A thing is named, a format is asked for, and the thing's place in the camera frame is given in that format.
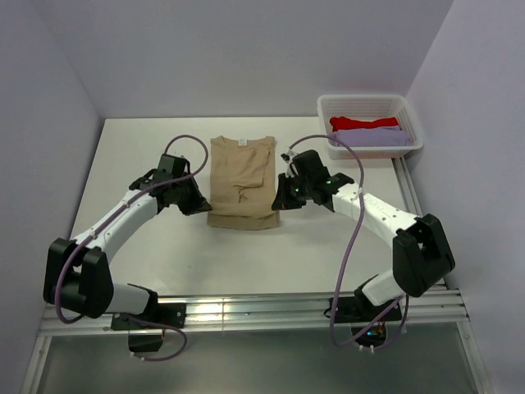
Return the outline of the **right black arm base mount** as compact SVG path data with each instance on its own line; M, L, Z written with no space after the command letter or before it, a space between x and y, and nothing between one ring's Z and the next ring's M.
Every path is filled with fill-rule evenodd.
M389 300L380 306L367 305L360 307L355 297L341 297L336 307L335 324L340 323L370 323L384 309L388 308L394 300ZM387 343L387 322L400 322L398 332L403 330L408 317L408 307L401 311L401 302L397 301L395 306L374 323L361 337L357 339L360 346L383 346Z

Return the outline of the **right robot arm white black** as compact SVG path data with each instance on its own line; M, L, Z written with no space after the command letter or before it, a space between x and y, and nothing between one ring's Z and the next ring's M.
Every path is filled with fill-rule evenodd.
M419 217L368 193L343 173L331 175L317 151L283 154L287 164L278 176L272 210L301 209L307 202L327 208L366 227L391 249L392 266L359 286L351 297L355 313L374 319L384 305L401 297L419 297L455 268L441 221Z

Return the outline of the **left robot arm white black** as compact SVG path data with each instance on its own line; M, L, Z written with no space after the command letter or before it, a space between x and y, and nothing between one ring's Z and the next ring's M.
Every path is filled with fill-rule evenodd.
M121 201L102 219L67 240L56 239L48 249L43 299L78 318L129 314L142 328L160 317L158 294L146 287L116 284L110 263L117 251L146 222L176 206L185 216L211 211L190 171L186 158L163 154L157 167L133 181Z

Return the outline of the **beige t shirt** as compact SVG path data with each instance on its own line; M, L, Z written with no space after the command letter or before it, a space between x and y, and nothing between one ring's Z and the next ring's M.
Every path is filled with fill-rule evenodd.
M210 204L207 224L241 231L279 226L272 210L276 197L275 138L210 140Z

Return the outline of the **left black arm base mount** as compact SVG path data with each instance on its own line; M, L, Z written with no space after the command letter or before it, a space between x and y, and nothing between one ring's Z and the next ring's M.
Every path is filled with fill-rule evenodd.
M110 329L114 332L128 332L131 356L148 362L168 361L180 355L187 346L188 337L182 331L186 309L185 303L161 303L140 315L114 314ZM178 333L182 344L171 355L156 356L164 344L167 332Z

